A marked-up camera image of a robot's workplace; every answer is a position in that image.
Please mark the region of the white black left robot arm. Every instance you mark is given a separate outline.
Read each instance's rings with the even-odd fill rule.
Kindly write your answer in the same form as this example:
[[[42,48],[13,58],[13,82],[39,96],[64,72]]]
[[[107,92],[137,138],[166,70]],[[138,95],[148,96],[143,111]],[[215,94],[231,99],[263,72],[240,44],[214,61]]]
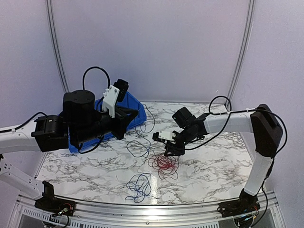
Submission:
[[[7,159],[9,152],[50,152],[67,149],[69,145],[81,150],[84,143],[93,139],[103,140],[111,133],[118,140],[124,138],[130,122],[138,111],[117,105],[125,96],[116,87],[104,93],[102,110],[95,108],[95,95],[88,90],[64,94],[63,108],[59,115],[40,113],[25,124],[0,132],[0,179],[26,193],[35,201],[35,207],[53,216],[72,216],[75,202],[55,197],[54,187],[47,181],[36,180]]]

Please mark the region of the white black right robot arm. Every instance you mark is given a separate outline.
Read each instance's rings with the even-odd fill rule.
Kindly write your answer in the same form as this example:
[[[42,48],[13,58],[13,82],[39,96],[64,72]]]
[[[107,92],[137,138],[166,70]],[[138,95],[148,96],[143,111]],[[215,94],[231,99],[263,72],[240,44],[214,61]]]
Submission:
[[[270,176],[275,157],[285,147],[281,139],[287,137],[284,121],[271,111],[268,105],[257,108],[213,113],[208,111],[196,117],[186,107],[179,109],[173,120],[181,132],[154,133],[153,140],[165,144],[165,156],[182,156],[186,145],[203,139],[208,134],[218,137],[223,132],[252,133],[256,145],[256,157],[249,178],[239,198],[220,203],[222,217],[238,216],[260,209],[257,195]]]

